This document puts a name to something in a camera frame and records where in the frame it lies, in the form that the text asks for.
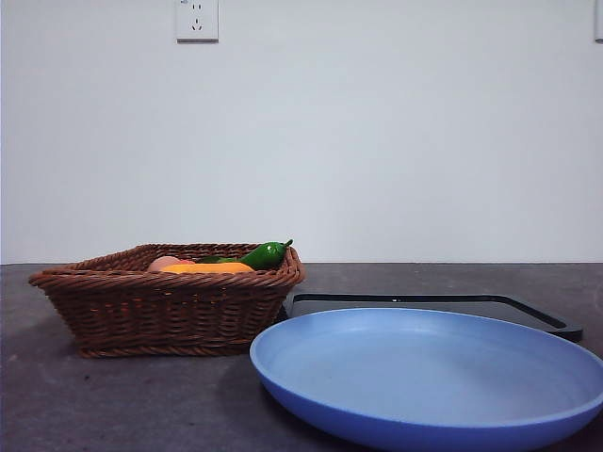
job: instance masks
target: black cutting board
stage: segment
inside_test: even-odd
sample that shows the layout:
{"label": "black cutting board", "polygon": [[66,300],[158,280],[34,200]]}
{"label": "black cutting board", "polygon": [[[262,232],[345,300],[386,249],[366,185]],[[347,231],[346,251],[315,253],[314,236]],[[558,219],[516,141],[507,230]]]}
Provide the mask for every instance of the black cutting board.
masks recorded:
{"label": "black cutting board", "polygon": [[574,342],[582,338],[582,327],[575,323],[518,298],[501,295],[297,294],[289,295],[284,307],[288,317],[350,308],[431,309],[505,320]]}

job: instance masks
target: gray countertop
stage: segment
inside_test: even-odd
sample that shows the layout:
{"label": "gray countertop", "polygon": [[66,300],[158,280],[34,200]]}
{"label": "gray countertop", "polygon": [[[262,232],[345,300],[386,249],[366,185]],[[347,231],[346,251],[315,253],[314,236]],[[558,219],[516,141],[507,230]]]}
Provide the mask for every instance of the gray countertop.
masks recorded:
{"label": "gray countertop", "polygon": [[[2,450],[361,451],[289,414],[248,355],[80,358],[41,290],[2,266]],[[498,294],[567,317],[603,356],[603,264],[306,264],[295,293]],[[595,452],[603,415],[542,452]]]}

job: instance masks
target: brown wicker basket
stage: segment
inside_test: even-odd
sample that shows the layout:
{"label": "brown wicker basket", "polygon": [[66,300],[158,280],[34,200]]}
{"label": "brown wicker basket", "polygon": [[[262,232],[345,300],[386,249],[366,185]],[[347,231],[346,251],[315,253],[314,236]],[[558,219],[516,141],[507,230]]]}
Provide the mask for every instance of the brown wicker basket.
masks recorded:
{"label": "brown wicker basket", "polygon": [[32,275],[85,357],[140,354],[232,355],[270,326],[289,290],[303,281],[296,251],[275,270],[235,274],[144,271],[157,257],[240,257],[256,244],[140,245]]}

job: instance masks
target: wall socket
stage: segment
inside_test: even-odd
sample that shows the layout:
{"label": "wall socket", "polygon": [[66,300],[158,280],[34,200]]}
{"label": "wall socket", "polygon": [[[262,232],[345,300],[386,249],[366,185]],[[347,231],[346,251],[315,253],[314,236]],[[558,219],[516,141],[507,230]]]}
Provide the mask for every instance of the wall socket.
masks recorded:
{"label": "wall socket", "polygon": [[174,0],[178,42],[218,40],[218,0]]}

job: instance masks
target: green chili pepper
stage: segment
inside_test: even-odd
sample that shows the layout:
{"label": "green chili pepper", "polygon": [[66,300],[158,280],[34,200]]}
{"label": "green chili pepper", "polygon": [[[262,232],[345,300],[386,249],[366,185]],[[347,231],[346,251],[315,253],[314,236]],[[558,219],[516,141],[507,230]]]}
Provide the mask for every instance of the green chili pepper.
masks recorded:
{"label": "green chili pepper", "polygon": [[268,270],[278,267],[285,258],[286,248],[293,243],[267,242],[258,246],[255,250],[245,254],[240,259],[234,257],[206,256],[197,261],[200,264],[216,264],[222,262],[242,262],[254,270]]}
{"label": "green chili pepper", "polygon": [[285,258],[286,248],[293,243],[268,242],[263,243],[249,254],[244,255],[238,261],[254,270],[268,270],[278,267]]}

